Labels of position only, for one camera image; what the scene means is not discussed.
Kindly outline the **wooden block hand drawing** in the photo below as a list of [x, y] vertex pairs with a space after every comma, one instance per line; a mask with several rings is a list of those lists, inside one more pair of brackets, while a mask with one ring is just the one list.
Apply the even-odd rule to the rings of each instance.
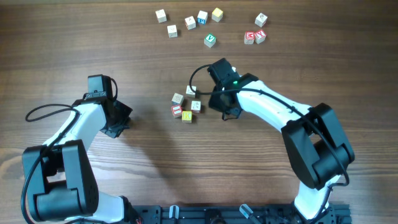
[[191, 111], [193, 113], [200, 113], [200, 111], [201, 111], [201, 101], [192, 101], [191, 102]]

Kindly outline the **red letter I block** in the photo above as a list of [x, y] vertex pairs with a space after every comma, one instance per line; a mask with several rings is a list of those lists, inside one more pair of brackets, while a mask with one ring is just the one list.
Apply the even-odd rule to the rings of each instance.
[[181, 105], [173, 105], [171, 107], [171, 110], [172, 110], [172, 114], [173, 114], [174, 118], [179, 118], [183, 114], [183, 109], [182, 109]]

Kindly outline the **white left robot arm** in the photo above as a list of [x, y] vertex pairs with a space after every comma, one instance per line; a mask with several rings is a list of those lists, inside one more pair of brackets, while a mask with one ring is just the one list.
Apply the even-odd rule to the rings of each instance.
[[88, 77], [88, 91], [72, 105], [62, 127], [39, 146], [22, 154], [25, 182], [21, 211], [27, 223], [139, 223], [123, 196], [98, 190], [87, 150], [98, 132], [117, 138], [129, 127], [132, 108], [117, 100], [118, 87], [105, 75]]

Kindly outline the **wooden block blue side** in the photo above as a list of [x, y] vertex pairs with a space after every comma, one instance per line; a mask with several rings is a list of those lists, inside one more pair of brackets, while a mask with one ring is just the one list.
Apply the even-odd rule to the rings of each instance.
[[173, 105], [183, 105], [184, 96], [179, 93], [174, 93], [171, 102]]

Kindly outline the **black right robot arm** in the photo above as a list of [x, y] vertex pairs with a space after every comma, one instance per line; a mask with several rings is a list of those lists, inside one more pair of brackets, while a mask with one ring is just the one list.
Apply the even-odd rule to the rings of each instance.
[[267, 87], [258, 77], [239, 75], [222, 58], [206, 66], [215, 83], [209, 107], [222, 119], [237, 119], [245, 111], [278, 130], [293, 172], [300, 180], [294, 209], [307, 223], [329, 211], [334, 187], [349, 184], [348, 166], [354, 151], [333, 109], [294, 102]]

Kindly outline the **yellow letter K block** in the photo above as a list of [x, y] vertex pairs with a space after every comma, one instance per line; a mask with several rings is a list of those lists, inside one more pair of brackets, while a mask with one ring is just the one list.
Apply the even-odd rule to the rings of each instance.
[[193, 114], [191, 111], [182, 111], [182, 122], [191, 123], [193, 120]]

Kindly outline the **wooden block red side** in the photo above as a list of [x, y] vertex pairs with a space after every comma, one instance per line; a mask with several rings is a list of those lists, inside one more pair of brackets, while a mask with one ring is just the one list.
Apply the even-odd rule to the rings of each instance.
[[186, 95], [189, 98], [196, 98], [196, 90], [197, 90], [196, 86], [188, 85], [186, 89]]

